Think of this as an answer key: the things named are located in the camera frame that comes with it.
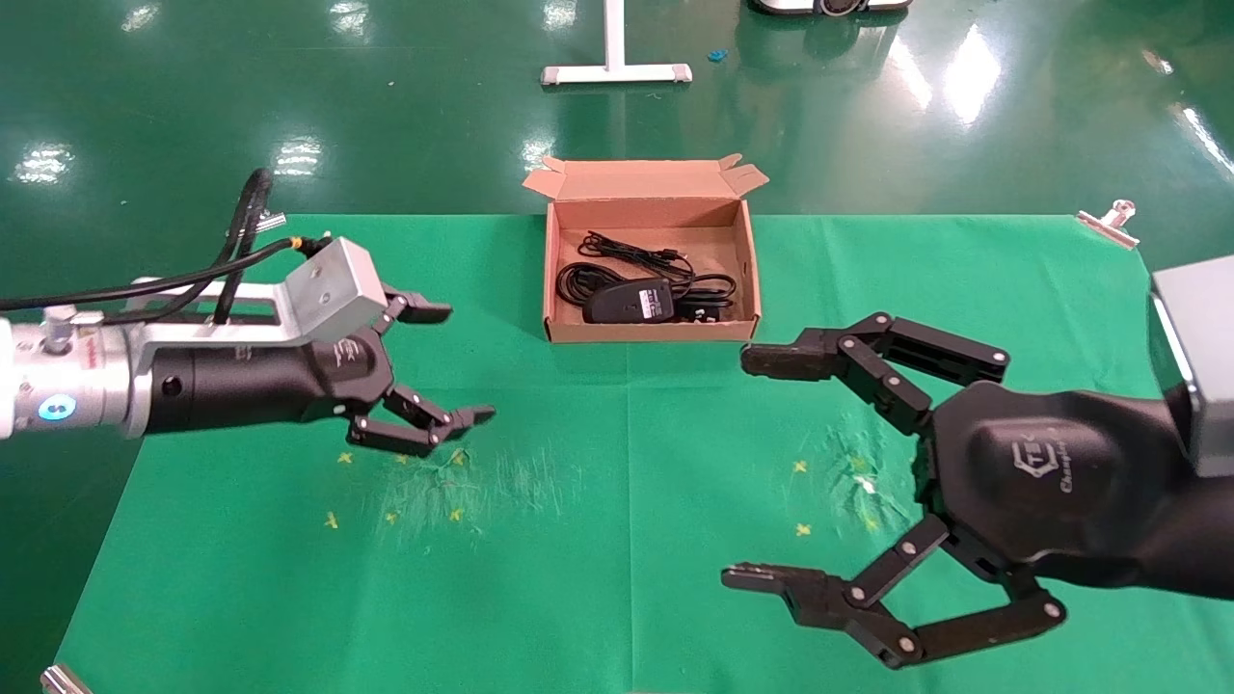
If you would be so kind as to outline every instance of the robotic arm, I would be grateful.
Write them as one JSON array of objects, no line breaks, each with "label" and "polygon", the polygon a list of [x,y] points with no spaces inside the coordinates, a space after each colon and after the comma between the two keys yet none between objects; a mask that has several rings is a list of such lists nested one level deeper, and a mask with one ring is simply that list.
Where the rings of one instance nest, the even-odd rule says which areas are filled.
[{"label": "robotic arm", "polygon": [[[228,278],[143,293],[157,282],[141,279],[121,316],[148,320],[73,305],[44,307],[42,324],[0,319],[0,440],[100,425],[138,437],[341,417],[357,446],[424,457],[492,417],[489,406],[445,411],[395,382],[381,337],[396,322],[443,322],[450,306],[384,284],[368,251],[346,238],[296,247],[306,261],[279,284]],[[181,310],[159,315],[153,303]],[[205,303],[247,315],[216,325]],[[378,405],[404,424],[374,419]]]},{"label": "robotic arm", "polygon": [[[1160,400],[1014,393],[1000,385],[1006,351],[886,314],[806,330],[787,346],[747,346],[747,373],[834,378],[918,437],[923,519],[850,580],[740,563],[723,571],[723,584],[780,595],[797,624],[844,631],[888,668],[1059,626],[1066,609],[1038,577],[1234,599],[1234,446],[1222,436],[1232,400],[1218,362],[1229,342],[1213,340],[1199,306],[1232,272],[1234,257],[1154,275]],[[892,363],[964,389],[932,410]],[[1009,603],[916,629],[897,620],[882,596],[938,548],[1000,584]]]}]

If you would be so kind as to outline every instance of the black cable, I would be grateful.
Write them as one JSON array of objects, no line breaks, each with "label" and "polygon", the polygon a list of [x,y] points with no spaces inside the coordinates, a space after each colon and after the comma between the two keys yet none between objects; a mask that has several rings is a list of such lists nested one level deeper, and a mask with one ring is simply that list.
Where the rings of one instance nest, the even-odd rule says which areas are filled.
[{"label": "black cable", "polygon": [[[737,293],[737,280],[732,277],[696,274],[690,261],[673,248],[648,251],[590,231],[579,245],[579,254],[623,261],[668,279],[675,312],[685,319],[698,315],[698,311],[714,316],[721,309],[733,305],[732,296]],[[613,269],[589,262],[570,263],[557,275],[557,294],[581,307],[597,289],[618,282],[627,282],[627,278]],[[721,283],[723,286],[697,286],[701,283]]]},{"label": "black cable", "polygon": [[[265,201],[270,196],[270,186],[274,183],[274,178],[270,174],[270,169],[257,169],[249,180],[257,179],[255,190],[248,200],[242,199],[241,203],[246,204],[244,221],[241,227],[241,240],[239,251],[237,251],[236,257],[243,258],[252,253],[253,241],[257,240],[257,225],[262,221],[262,215],[265,212]],[[227,280],[223,283],[223,290],[218,295],[218,301],[215,304],[215,325],[227,325],[227,319],[231,316],[232,304],[236,300],[236,290],[239,289],[239,282],[244,277],[244,270],[236,270],[227,275]]]},{"label": "black cable", "polygon": [[[268,179],[269,175],[263,177],[263,172],[267,169],[257,169],[249,174],[248,180],[244,182],[244,188],[241,189],[239,199],[236,201],[236,209],[232,211],[232,221],[227,227],[227,238],[223,242],[222,249],[218,252],[218,257],[210,267],[218,267],[227,261],[232,259],[232,254],[236,252],[236,246],[239,243],[241,233],[246,228],[246,217],[248,216],[248,210],[253,206],[254,200],[258,198],[260,185],[263,180]],[[262,209],[265,209],[265,199],[262,198]],[[190,286],[186,291],[176,296],[174,300],[168,301],[167,305],[158,309],[148,309],[143,311],[123,311],[118,314],[111,314],[104,316],[102,325],[125,325],[135,322],[155,322],[163,320],[168,316],[173,316],[183,311],[189,304],[197,300],[201,293],[210,286],[211,280],[200,282]]]},{"label": "black cable", "polygon": [[179,289],[180,286],[188,286],[199,282],[210,282],[217,279],[228,273],[236,270],[242,270],[244,268],[251,268],[262,261],[274,256],[279,251],[285,248],[296,248],[302,243],[299,237],[281,238],[264,246],[260,251],[239,258],[236,261],[230,261],[220,265],[209,267],[202,270],[197,270],[189,274],[181,274],[179,277],[169,277],[165,279],[155,279],[151,282],[142,282],[138,284],[126,284],[123,286],[112,286],[109,289],[97,289],[94,291],[80,291],[77,294],[58,294],[49,296],[28,296],[25,299],[4,299],[0,300],[0,311],[20,311],[23,309],[42,309],[44,306],[59,306],[63,304],[95,304],[99,301],[116,301],[122,299],[132,299],[135,296],[144,296],[147,294],[158,294],[159,291],[168,291],[170,289]]}]

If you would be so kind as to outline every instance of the box flap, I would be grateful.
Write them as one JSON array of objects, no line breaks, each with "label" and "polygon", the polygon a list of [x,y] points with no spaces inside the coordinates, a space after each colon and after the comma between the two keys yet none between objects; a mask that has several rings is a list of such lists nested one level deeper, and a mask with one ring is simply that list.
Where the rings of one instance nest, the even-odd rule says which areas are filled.
[{"label": "box flap", "polygon": [[566,162],[544,157],[523,182],[553,200],[710,198],[737,200],[768,182],[755,165],[723,159]]}]

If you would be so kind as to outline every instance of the white metal stand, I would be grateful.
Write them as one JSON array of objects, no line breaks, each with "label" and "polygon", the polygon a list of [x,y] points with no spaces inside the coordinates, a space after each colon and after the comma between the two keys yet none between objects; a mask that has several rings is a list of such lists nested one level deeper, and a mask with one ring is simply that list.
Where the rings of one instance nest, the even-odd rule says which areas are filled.
[{"label": "white metal stand", "polygon": [[626,64],[626,0],[605,0],[605,64],[555,65],[544,68],[540,84],[595,82],[690,82],[685,63],[659,65]]}]

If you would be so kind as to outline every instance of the white stand base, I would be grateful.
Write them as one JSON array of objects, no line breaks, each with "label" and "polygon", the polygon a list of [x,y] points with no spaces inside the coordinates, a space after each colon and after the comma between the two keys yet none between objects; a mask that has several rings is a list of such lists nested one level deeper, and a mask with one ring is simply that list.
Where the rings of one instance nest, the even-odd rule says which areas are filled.
[{"label": "white stand base", "polygon": [[558,65],[544,68],[540,84],[579,84],[598,82],[690,82],[694,74],[685,63],[660,65]]}]

